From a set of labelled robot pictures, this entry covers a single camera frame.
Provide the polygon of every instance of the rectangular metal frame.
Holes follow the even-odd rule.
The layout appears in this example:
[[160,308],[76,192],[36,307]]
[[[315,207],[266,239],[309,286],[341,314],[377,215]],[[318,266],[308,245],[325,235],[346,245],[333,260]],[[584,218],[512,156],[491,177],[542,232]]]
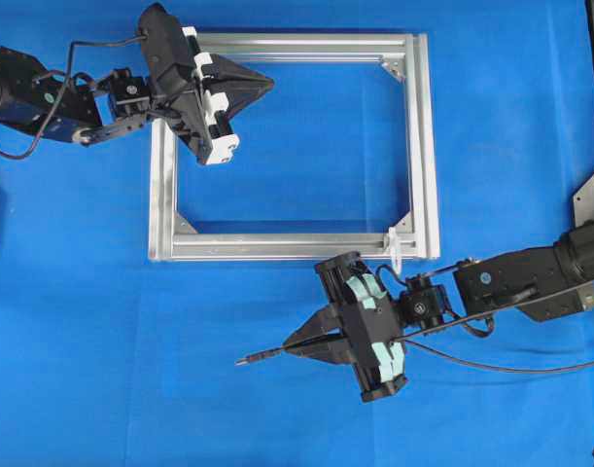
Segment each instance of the rectangular metal frame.
[[178,213],[178,138],[152,127],[149,258],[304,260],[357,250],[365,258],[438,258],[437,176],[425,34],[199,33],[200,47],[239,62],[377,63],[404,84],[409,212],[386,233],[198,233]]

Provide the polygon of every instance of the blue table surface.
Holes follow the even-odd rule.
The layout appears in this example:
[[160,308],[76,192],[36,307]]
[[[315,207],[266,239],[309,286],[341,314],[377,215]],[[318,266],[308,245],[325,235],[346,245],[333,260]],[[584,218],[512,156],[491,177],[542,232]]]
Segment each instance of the blue table surface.
[[[594,171],[583,2],[165,6],[200,29],[429,35],[442,256],[405,273],[549,244],[572,225],[571,195]],[[61,68],[71,40],[128,37],[145,7],[0,2],[0,45]],[[79,50],[75,69],[123,65],[146,73],[137,46]],[[276,89],[234,120],[233,163],[199,167],[183,151],[183,212],[205,232],[398,220],[406,167],[394,159],[404,135],[391,77],[257,69]],[[28,142],[0,126],[4,148]],[[364,405],[347,367],[282,356],[234,368],[325,304],[313,263],[150,263],[149,142],[147,130],[90,149],[44,141],[25,162],[0,159],[0,467],[591,465],[594,370],[489,374],[414,349],[402,393]],[[594,358],[594,310],[542,325],[507,311],[486,341],[456,329],[423,341],[493,364],[568,365]]]

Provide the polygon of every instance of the wire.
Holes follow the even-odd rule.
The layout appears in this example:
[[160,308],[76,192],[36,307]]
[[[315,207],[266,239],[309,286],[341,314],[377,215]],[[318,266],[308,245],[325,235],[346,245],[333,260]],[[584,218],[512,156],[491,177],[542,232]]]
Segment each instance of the wire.
[[406,287],[406,282],[404,282],[403,280],[401,280],[398,277],[398,275],[396,274],[396,272],[394,271],[394,269],[390,265],[380,265],[378,268],[376,268],[376,271],[374,272],[374,275],[379,280],[379,282],[383,282],[381,280],[381,270],[382,269],[384,269],[387,272],[389,272],[390,274],[392,274],[392,277],[394,277],[394,280],[396,282],[398,282],[400,285],[403,285],[404,287]]
[[[517,304],[514,304],[514,306],[518,307],[518,306],[538,304],[540,302],[544,302],[545,300],[550,300],[555,297],[559,297],[561,295],[568,294],[569,292],[573,292],[574,290],[580,289],[581,287],[585,287],[586,285],[590,285],[590,284],[594,284],[594,279],[587,280],[586,282],[582,282],[578,285],[574,285],[567,289],[559,290],[558,292],[553,292],[552,294],[548,294],[543,297],[538,297],[537,299],[528,300],[525,302],[519,302]],[[452,326],[458,326],[459,324],[467,323],[468,321],[473,321],[474,319],[486,318],[487,316],[494,314],[496,311],[501,311],[503,309],[507,309],[510,307],[511,307],[511,305],[498,306],[496,308],[488,309],[488,310],[482,311],[480,313],[472,314],[469,316],[464,316],[461,319],[450,321],[448,323],[443,323],[443,324],[434,326],[429,329],[415,331],[414,333],[407,334],[406,336],[401,336],[399,338],[393,339],[392,342],[403,342],[403,341],[406,341],[407,339],[415,338],[417,336],[424,336],[425,334],[436,333],[437,331],[442,331],[444,329],[451,328]]]
[[588,368],[594,368],[594,360],[585,363],[579,363],[577,365],[572,365],[570,367],[558,367],[558,368],[545,368],[542,370],[536,369],[524,369],[524,368],[510,368],[510,367],[497,367],[495,365],[485,365],[483,363],[471,362],[469,360],[463,360],[462,358],[453,357],[452,355],[448,355],[440,350],[436,350],[432,347],[428,347],[422,343],[418,343],[416,341],[404,341],[409,345],[413,345],[418,347],[425,352],[432,353],[437,357],[444,358],[449,360],[450,362],[454,362],[458,365],[463,365],[465,367],[470,368],[477,368],[479,370],[486,370],[489,372],[499,372],[499,373],[516,373],[519,375],[552,375],[552,374],[560,374],[560,373],[570,373],[570,372],[578,372],[580,370],[586,370]]
[[[454,319],[461,319],[461,316],[459,316],[454,310],[448,309],[447,311],[448,313],[450,313],[450,315],[452,315]],[[491,334],[493,334],[493,331],[495,330],[495,320],[493,319],[493,316],[487,316],[486,318],[484,318],[484,324],[487,327],[486,331],[474,328],[474,326],[471,326],[467,323],[464,323],[461,326],[463,326],[463,328],[472,336],[484,339],[491,336]]]
[[46,73],[42,73],[40,75],[35,75],[33,77],[33,83],[38,83],[42,80],[46,80],[48,78],[51,78],[52,76],[65,76],[65,72],[61,71],[61,70],[50,70],[47,71]]
[[67,65],[65,67],[65,79],[63,80],[63,84],[61,85],[61,88],[59,89],[59,92],[56,95],[54,102],[52,103],[51,110],[46,115],[46,118],[40,125],[40,128],[37,130],[37,133],[35,133],[33,142],[28,147],[28,149],[26,151],[24,151],[22,154],[17,154],[17,155],[9,154],[9,153],[6,153],[6,152],[0,150],[0,156],[2,156],[3,158],[6,158],[6,159],[11,159],[13,161],[20,161],[22,159],[28,158],[33,153],[33,151],[35,151],[35,149],[37,148],[37,144],[40,142],[40,139],[42,139],[42,136],[44,135],[44,131],[46,131],[46,127],[51,122],[52,117],[54,116],[54,113],[56,112],[56,110],[59,107],[59,104],[61,103],[61,100],[63,100],[63,94],[66,92],[68,86],[70,85],[70,81],[72,79],[72,64],[74,61],[75,48],[77,48],[77,47],[123,47],[123,46],[127,46],[129,44],[135,44],[137,42],[145,40],[145,38],[146,38],[146,36],[135,36],[130,39],[125,39],[125,40],[119,41],[119,42],[73,41],[70,44],[70,49],[69,49],[68,55],[67,55]]

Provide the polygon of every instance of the metal plate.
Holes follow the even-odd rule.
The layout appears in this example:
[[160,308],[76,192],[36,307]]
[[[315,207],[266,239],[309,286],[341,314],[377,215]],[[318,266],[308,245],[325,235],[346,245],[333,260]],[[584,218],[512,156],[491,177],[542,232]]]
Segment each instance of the metal plate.
[[[594,221],[594,173],[573,195],[573,211],[576,227]],[[594,284],[577,290],[584,309],[594,306]]]

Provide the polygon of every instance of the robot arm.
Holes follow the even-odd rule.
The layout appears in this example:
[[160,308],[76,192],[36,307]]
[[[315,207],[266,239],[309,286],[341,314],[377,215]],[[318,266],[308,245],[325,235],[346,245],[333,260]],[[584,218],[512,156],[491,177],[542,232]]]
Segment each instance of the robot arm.
[[[466,315],[457,314],[442,285],[432,277],[454,270]],[[238,365],[253,363],[282,351],[334,364],[350,364],[362,400],[396,394],[404,375],[407,338],[463,325],[485,338],[494,329],[494,313],[515,306],[543,322],[594,306],[580,294],[594,282],[594,222],[564,233],[550,247],[505,253],[486,261],[465,260],[434,272],[408,277],[394,299],[377,273],[357,252],[316,266],[329,304],[292,333],[281,347],[250,355]],[[445,320],[445,315],[452,319]],[[486,330],[468,324],[484,320]],[[419,328],[409,335],[407,328]]]
[[[94,81],[77,73],[66,79],[69,86],[59,102],[55,97],[63,83],[54,75],[66,73],[49,72],[35,57],[0,47],[0,124],[90,146],[163,118],[199,163],[228,162],[239,144],[229,120],[271,90],[273,82],[222,56],[202,52],[194,28],[186,31],[187,35],[175,17],[154,4],[140,17],[134,41],[141,46],[150,76],[133,76],[124,68]],[[79,80],[86,83],[78,85]],[[102,124],[95,104],[104,94],[114,120],[109,125]]]

